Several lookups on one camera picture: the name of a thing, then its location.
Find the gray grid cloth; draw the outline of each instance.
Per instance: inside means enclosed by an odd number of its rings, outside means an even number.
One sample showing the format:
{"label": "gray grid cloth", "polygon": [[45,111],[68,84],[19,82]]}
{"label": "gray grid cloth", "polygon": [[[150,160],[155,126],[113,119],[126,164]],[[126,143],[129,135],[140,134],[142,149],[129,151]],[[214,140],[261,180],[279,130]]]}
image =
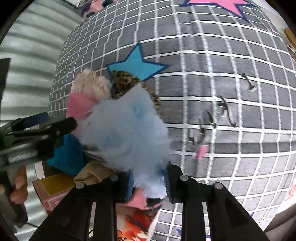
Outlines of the gray grid cloth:
{"label": "gray grid cloth", "polygon": [[[85,68],[110,78],[106,64],[140,42],[144,59],[170,67],[148,80],[160,97],[173,164],[197,181],[222,182],[264,229],[294,180],[296,77],[287,47],[266,15],[240,7],[249,23],[218,6],[179,7],[183,0],[119,0],[78,26],[64,43],[49,113],[65,116],[73,80]],[[249,91],[246,75],[257,86]],[[237,127],[218,118],[219,96]],[[209,122],[207,111],[218,122]],[[210,147],[193,158],[188,133],[206,129]],[[165,201],[153,240],[180,239],[182,205]],[[205,206],[205,226],[209,221]]]}

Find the corrugated metal wall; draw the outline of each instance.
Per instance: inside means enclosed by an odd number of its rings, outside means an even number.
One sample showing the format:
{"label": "corrugated metal wall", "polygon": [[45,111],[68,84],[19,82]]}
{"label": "corrugated metal wall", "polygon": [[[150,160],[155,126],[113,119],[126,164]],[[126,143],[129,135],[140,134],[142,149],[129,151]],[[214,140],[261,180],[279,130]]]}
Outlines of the corrugated metal wall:
{"label": "corrugated metal wall", "polygon": [[[1,103],[1,125],[19,117],[47,112],[54,69],[64,41],[82,22],[62,0],[36,0],[16,20],[0,45],[0,58],[11,57],[7,87]],[[32,181],[34,164],[27,166],[28,222],[40,225],[47,216]],[[28,240],[36,228],[25,225],[17,238]]]}

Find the fluffy cotton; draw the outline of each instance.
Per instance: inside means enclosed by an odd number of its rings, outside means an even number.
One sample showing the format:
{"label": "fluffy cotton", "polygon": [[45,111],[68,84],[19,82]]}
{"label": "fluffy cotton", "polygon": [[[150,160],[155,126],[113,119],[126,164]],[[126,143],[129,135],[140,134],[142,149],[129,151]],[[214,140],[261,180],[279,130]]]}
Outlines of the fluffy cotton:
{"label": "fluffy cotton", "polygon": [[106,166],[134,174],[145,196],[164,198],[162,170],[171,158],[168,129],[148,92],[137,84],[118,100],[95,106],[84,121],[80,141],[96,150]]}

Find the beige fabric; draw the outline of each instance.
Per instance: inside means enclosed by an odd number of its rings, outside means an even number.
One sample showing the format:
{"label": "beige fabric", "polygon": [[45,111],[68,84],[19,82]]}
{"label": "beige fabric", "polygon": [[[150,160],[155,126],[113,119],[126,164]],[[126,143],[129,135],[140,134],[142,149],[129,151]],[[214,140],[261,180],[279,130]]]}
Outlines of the beige fabric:
{"label": "beige fabric", "polygon": [[111,98],[110,90],[110,81],[104,76],[97,76],[90,69],[85,69],[78,74],[71,87],[71,92],[79,91],[95,101],[102,98]]}
{"label": "beige fabric", "polygon": [[86,185],[92,185],[113,174],[114,172],[110,168],[103,166],[100,162],[91,161],[77,174],[74,181],[75,183],[84,182]]}

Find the bright blue cloth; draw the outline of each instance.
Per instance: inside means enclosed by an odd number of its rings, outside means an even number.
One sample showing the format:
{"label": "bright blue cloth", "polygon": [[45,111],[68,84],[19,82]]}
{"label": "bright blue cloth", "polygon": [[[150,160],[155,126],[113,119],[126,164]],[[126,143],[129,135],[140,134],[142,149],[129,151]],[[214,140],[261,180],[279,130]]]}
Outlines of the bright blue cloth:
{"label": "bright blue cloth", "polygon": [[55,149],[54,157],[48,159],[47,163],[75,177],[86,165],[79,140],[72,134],[64,135],[64,145]]}

